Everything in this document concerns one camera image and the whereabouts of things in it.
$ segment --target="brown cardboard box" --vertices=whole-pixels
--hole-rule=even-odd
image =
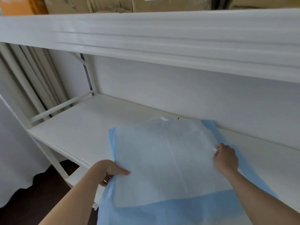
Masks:
[[[134,13],[210,10],[212,0],[132,0]]]
[[[48,14],[44,0],[0,0],[4,15]]]
[[[210,10],[212,0],[87,0],[95,12],[169,12]]]
[[[45,0],[49,14],[89,13],[86,0]]]
[[[229,9],[242,8],[262,8],[262,9],[278,9],[278,8],[299,8],[300,0],[231,0]]]

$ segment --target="disposable underpad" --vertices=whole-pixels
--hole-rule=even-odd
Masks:
[[[249,223],[214,167],[216,145],[228,142],[213,121],[150,121],[111,129],[109,138],[115,162],[131,174],[108,183],[99,225]],[[235,149],[243,175],[275,196]]]

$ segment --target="person's right arm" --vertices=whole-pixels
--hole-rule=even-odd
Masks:
[[[227,178],[253,225],[299,225],[300,213],[258,188],[238,172],[235,151],[223,143],[214,156],[216,168]]]

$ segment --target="orange box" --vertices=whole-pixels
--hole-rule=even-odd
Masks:
[[[4,15],[48,14],[44,0],[0,0]]]

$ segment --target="dark floor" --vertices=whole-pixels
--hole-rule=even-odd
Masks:
[[[70,175],[78,165],[66,160],[61,165]],[[10,201],[0,208],[1,225],[37,225],[70,190],[70,187],[51,165],[45,173],[33,178],[28,189],[19,189]],[[97,211],[92,209],[88,225],[97,223]]]

